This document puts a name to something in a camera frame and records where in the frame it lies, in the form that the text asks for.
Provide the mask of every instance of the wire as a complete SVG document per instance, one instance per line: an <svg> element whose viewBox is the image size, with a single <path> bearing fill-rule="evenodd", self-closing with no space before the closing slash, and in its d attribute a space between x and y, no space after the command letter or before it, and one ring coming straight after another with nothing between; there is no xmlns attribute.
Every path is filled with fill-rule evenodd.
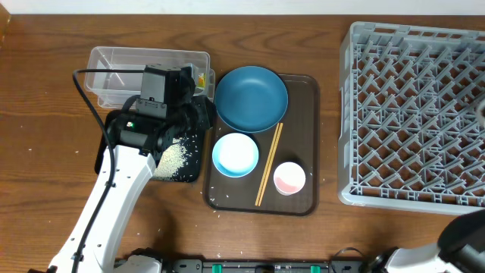
<svg viewBox="0 0 485 273"><path fill-rule="evenodd" d="M106 182L106 188L103 191L103 194L101 195L101 198L99 198L98 205L96 205L94 211L92 212L91 218L86 225L86 229L84 230L83 236L81 237L81 240L79 242L79 246L77 247L77 251L74 253L74 263L73 263L73 268L72 272L76 273L77 268L79 267L79 262L81 260L81 257L83 255L83 248L86 243L86 239L89 235L89 232L91 231L92 225L94 224L94 221L96 220L96 216L99 213L99 210L101 209L103 202L106 199L106 196L108 195L109 190L111 189L111 186L113 185L113 178L114 178L114 168L115 168L115 163L114 163L114 150L113 146L111 145L109 138L108 138L108 132L106 132L105 125L103 124L103 121L98 115L98 112L92 105L92 103L89 101L88 97L83 91L83 88L81 85L79 85L79 81L77 80L77 75L79 73L88 73L88 72L105 72L105 73L143 73L143 70L121 70L121 69L79 69L73 72L73 81L74 85L77 88L77 91L83 98L84 102L88 106L89 110L91 111L92 115L96 119L96 122L98 122L99 128L101 128L101 132L103 133L103 137L105 139L106 145L108 146L108 151L109 151L109 158L111 160L111 167L110 167L110 172L109 172L109 178L108 182Z"/></svg>
<svg viewBox="0 0 485 273"><path fill-rule="evenodd" d="M345 253L347 251L355 251L358 254L360 254L362 256L362 258L366 259L366 256L360 250L358 250L354 247L346 247L344 249L339 250L338 253L335 253L335 255L333 255L332 258L330 258L330 260L328 261L328 273L331 273L330 272L331 268L332 268L333 273L336 273L335 268L332 266L332 260L335 259L338 255Z"/></svg>

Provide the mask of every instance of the white plastic crate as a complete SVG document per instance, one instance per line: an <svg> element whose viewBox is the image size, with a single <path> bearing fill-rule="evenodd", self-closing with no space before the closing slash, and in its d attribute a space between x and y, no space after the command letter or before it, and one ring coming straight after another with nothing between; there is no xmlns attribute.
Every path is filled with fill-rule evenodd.
<svg viewBox="0 0 485 273"><path fill-rule="evenodd" d="M485 33L356 22L340 47L339 198L460 215L485 208Z"/></svg>
<svg viewBox="0 0 485 273"><path fill-rule="evenodd" d="M147 64L157 63L176 67L195 65L197 73L204 75L205 85L197 87L194 96L214 97L215 74L207 52L97 46L91 51L88 68L142 70ZM98 95L99 106L121 108L128 98L140 94L142 74L88 73L84 86Z"/></svg>

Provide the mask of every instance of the chopstick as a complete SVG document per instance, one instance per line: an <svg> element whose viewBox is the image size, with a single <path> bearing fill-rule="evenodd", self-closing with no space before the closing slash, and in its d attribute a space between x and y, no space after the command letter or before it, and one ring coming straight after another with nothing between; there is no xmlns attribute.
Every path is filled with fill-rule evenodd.
<svg viewBox="0 0 485 273"><path fill-rule="evenodd" d="M261 178L261 184L259 185L258 196L256 197L255 206L260 206L263 200L264 190L266 190L266 183L271 172L271 166L273 164L274 154L280 141L281 130L283 129L283 123L278 123L276 130L274 131L273 140L271 141L270 152L268 154L268 159L266 160L266 165L264 167L263 177Z"/></svg>

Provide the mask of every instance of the small blue bowl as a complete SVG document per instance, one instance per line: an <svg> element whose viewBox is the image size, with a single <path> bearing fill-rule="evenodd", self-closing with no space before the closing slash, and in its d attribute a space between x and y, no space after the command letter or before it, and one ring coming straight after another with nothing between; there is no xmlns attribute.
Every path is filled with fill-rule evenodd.
<svg viewBox="0 0 485 273"><path fill-rule="evenodd" d="M245 134L230 133L221 137L212 150L215 168L227 177L243 177L258 164L256 143Z"/></svg>
<svg viewBox="0 0 485 273"><path fill-rule="evenodd" d="M229 127L257 133L273 127L285 115L288 91L274 72L262 67L240 67L222 78L214 103Z"/></svg>

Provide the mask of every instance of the green clip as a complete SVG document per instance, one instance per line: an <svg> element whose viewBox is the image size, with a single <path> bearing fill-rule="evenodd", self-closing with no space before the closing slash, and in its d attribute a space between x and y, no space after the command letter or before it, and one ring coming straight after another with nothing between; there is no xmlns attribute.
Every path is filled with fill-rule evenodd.
<svg viewBox="0 0 485 273"><path fill-rule="evenodd" d="M320 273L320 266L312 265L310 266L310 273Z"/></svg>
<svg viewBox="0 0 485 273"><path fill-rule="evenodd" d="M222 265L212 265L212 273L222 273Z"/></svg>

